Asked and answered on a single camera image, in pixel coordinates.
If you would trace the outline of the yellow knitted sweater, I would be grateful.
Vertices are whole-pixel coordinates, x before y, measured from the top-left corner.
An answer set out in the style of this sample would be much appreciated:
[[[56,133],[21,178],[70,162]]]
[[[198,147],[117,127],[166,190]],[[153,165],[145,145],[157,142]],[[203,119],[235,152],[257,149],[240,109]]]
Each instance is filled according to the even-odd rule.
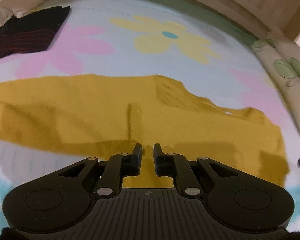
[[[289,172],[280,128],[254,108],[230,109],[165,76],[48,76],[0,83],[0,140],[107,159],[144,148],[132,187],[170,186],[154,177],[152,148],[215,159],[283,186]]]

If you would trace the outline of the floral pastel bed sheet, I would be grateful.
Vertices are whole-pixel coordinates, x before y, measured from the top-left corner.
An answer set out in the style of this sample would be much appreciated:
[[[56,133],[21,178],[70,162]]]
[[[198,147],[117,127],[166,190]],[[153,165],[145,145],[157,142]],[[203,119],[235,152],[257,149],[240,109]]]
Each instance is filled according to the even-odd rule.
[[[290,231],[300,231],[300,135],[279,89],[251,49],[259,40],[183,0],[48,0],[34,11],[70,7],[46,51],[0,59],[0,83],[48,76],[160,75],[215,105],[254,108],[280,128],[295,202]],[[0,232],[5,195],[81,158],[0,140]]]

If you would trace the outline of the white floral folded quilt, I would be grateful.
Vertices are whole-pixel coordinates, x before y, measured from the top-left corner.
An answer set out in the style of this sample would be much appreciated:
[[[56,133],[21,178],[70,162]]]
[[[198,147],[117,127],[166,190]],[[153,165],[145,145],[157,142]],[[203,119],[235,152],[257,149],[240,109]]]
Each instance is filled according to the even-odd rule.
[[[300,47],[286,38],[257,40],[252,51],[283,96],[300,135]]]

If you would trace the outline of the dark striped folded garment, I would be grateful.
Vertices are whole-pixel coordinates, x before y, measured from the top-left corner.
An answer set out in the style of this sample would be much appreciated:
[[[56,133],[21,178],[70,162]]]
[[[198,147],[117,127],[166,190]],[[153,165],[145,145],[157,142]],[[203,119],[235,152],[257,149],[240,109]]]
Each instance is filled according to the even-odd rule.
[[[70,7],[56,6],[17,18],[0,27],[0,59],[11,54],[46,51],[68,17]]]

